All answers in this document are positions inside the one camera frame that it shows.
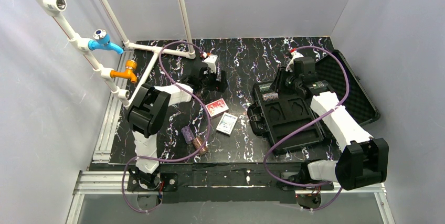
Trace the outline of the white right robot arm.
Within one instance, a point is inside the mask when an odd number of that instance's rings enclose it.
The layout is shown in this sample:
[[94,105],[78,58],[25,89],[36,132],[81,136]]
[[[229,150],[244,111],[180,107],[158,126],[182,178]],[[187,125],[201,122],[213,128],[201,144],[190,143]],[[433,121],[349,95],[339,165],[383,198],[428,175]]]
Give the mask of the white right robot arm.
[[383,138],[374,138],[364,130],[343,106],[347,95],[340,100],[332,86],[321,80],[311,57],[293,57],[277,74],[273,88],[293,91],[310,100],[310,108],[318,115],[290,133],[294,136],[322,121],[334,136],[341,150],[336,161],[312,161],[303,164],[296,178],[284,179],[291,185],[313,186],[314,182],[337,182],[343,189],[352,190],[383,183],[387,178],[389,145]]

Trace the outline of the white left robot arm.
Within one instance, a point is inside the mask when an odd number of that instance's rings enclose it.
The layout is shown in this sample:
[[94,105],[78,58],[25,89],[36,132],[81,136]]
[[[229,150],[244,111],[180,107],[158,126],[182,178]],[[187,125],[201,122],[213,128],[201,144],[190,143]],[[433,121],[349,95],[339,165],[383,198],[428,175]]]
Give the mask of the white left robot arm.
[[132,178],[145,187],[159,184],[156,170],[161,162],[157,155],[157,134],[163,127],[171,105],[189,102],[198,90],[224,92],[228,86],[227,72],[219,67],[194,67],[190,75],[170,86],[143,84],[136,92],[126,119],[135,140],[135,170]]

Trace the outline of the black poker set case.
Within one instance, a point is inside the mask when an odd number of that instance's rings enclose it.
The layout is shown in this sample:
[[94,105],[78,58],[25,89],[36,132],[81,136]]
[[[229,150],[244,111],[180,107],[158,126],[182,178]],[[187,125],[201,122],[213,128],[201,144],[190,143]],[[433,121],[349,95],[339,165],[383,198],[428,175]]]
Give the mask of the black poker set case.
[[[345,57],[339,50],[332,51],[333,56],[326,56],[315,64],[316,73],[321,80],[328,82],[339,100],[346,92],[346,85],[341,67],[336,63],[338,59],[344,67],[349,82],[349,94],[343,106],[351,117],[359,124],[366,125],[380,118],[378,109],[371,101],[359,77],[353,72]],[[255,83],[251,96],[253,104],[247,109],[252,131],[257,136],[265,137],[270,145],[317,118],[310,109],[311,99],[303,99],[296,94],[279,93],[279,99],[264,102],[258,86],[272,84],[272,81]],[[305,146],[317,144],[324,139],[332,139],[333,135],[323,122],[317,122],[302,132],[290,137],[287,141],[273,150],[276,155],[295,152]]]

